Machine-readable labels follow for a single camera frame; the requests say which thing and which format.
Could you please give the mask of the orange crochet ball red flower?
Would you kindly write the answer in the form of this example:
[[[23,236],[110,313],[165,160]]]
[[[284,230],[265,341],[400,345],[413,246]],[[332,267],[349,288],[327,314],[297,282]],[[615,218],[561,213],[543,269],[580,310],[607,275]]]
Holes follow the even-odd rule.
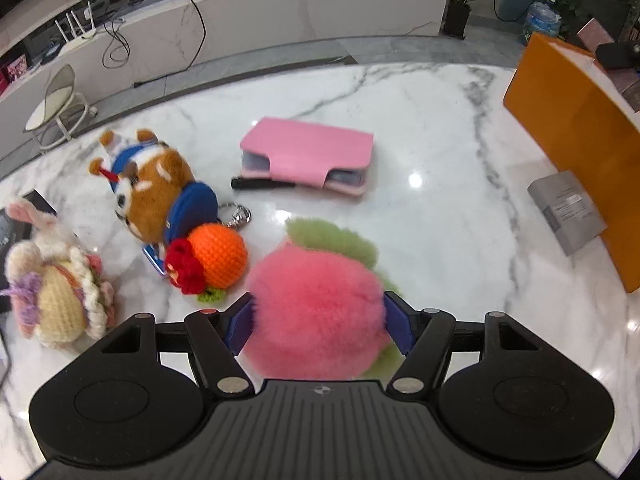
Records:
[[[205,223],[166,249],[164,268],[183,295],[213,304],[244,275],[248,251],[242,236],[219,223]]]

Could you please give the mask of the pink fluffy peach plush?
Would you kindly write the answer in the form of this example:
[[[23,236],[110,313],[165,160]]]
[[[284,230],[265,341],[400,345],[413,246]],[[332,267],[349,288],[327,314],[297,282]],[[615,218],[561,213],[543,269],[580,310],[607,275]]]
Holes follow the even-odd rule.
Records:
[[[385,329],[378,248],[358,233],[294,218],[276,250],[250,270],[254,330],[243,349],[258,377],[388,382],[402,355]]]

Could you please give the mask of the black pen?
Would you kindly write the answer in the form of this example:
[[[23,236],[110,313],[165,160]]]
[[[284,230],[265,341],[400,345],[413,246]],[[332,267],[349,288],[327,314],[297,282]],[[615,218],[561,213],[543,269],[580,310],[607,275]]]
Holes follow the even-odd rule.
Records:
[[[275,190],[276,188],[295,188],[294,182],[278,181],[266,178],[235,177],[231,179],[231,188],[235,191]]]

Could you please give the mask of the brown dog plush blue outfit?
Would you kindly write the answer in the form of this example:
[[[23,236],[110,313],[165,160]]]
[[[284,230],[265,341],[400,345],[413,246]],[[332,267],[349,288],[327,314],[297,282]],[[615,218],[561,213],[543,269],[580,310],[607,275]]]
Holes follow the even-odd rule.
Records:
[[[138,130],[133,139],[107,130],[100,144],[106,157],[93,159],[89,172],[108,181],[117,218],[140,240],[157,272],[165,275],[166,250],[172,242],[203,224],[220,221],[217,195],[150,129]]]

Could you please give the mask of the crochet bunny doll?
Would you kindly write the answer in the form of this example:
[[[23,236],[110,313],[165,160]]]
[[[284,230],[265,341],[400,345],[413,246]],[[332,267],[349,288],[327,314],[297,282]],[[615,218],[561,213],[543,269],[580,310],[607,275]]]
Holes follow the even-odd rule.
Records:
[[[101,258],[55,214],[17,198],[6,207],[8,217],[35,229],[8,251],[1,295],[11,301],[17,326],[25,338],[46,347],[65,348],[78,339],[101,339],[116,324],[114,288],[103,276]]]

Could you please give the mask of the pink wallet case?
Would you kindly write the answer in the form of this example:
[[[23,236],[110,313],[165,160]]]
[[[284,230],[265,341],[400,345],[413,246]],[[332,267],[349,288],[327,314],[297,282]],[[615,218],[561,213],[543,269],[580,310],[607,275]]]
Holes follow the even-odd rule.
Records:
[[[238,177],[294,182],[360,196],[367,187],[373,136],[359,130],[262,118],[240,142]]]

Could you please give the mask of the dark small card box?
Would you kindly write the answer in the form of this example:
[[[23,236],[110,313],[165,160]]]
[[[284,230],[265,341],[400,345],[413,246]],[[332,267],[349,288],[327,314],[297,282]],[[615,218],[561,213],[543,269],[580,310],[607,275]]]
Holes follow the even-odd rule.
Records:
[[[537,179],[527,192],[567,257],[606,229],[596,204],[571,171]]]

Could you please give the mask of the black charger box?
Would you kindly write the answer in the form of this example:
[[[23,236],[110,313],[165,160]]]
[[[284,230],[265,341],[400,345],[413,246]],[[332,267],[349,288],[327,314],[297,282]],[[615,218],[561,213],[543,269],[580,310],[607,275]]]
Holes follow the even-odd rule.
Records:
[[[25,221],[14,220],[9,217],[9,214],[5,209],[2,209],[0,254],[0,286],[2,289],[9,287],[9,282],[6,278],[6,271],[4,270],[9,250],[18,242],[21,242],[22,240],[30,240],[36,233],[50,230],[56,226],[56,211],[37,190],[28,192],[23,196],[23,198],[34,206],[36,211],[40,212],[41,219],[36,223],[32,223],[29,219],[26,219]]]

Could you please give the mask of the orange storage box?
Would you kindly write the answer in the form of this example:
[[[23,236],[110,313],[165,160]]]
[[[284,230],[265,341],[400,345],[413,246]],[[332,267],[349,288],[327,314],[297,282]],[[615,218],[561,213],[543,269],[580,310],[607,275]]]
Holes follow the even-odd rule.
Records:
[[[557,170],[570,170],[606,223],[603,240],[627,292],[639,289],[639,114],[593,56],[530,38],[504,107]]]

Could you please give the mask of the metal keyring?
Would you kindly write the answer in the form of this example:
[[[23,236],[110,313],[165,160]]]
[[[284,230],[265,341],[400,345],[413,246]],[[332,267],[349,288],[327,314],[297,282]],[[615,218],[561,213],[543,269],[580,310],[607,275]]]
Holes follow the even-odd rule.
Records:
[[[241,204],[223,203],[218,206],[218,220],[232,230],[242,230],[252,221],[252,213]]]

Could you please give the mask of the white stool chair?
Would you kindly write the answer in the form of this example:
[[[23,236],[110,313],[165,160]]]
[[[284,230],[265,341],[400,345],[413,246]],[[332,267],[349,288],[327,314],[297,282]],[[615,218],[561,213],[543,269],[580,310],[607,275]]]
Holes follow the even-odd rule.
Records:
[[[85,96],[76,90],[76,73],[70,64],[65,64],[49,82],[44,97],[38,103],[23,129],[32,136],[41,154],[73,140],[78,128],[99,113]],[[57,126],[61,137],[44,144],[46,132]]]

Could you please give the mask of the white marble tv bench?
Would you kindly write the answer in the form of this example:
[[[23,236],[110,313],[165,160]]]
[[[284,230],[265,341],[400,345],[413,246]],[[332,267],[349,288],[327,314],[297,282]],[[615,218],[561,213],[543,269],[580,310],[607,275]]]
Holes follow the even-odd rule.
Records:
[[[447,0],[165,0],[126,16],[119,29],[127,63],[106,68],[104,32],[11,84],[1,97],[1,144],[26,140],[23,128],[64,64],[94,103],[186,66],[301,42],[375,36],[435,36]]]

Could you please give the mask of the white wifi router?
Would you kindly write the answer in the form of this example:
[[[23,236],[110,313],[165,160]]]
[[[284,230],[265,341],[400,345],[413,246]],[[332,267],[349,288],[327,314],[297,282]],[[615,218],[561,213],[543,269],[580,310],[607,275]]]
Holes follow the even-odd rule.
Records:
[[[93,40],[98,32],[90,1],[87,1],[80,11],[66,11],[62,18],[54,20],[54,24],[62,38],[61,54],[83,46]]]

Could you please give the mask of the blue water jug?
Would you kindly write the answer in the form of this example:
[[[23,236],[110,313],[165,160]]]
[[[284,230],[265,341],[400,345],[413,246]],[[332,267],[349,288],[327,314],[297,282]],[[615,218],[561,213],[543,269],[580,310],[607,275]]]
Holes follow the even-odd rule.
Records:
[[[545,2],[534,2],[527,10],[521,34],[522,43],[527,46],[533,34],[556,37],[559,35],[561,24],[561,15],[557,14],[552,6]]]

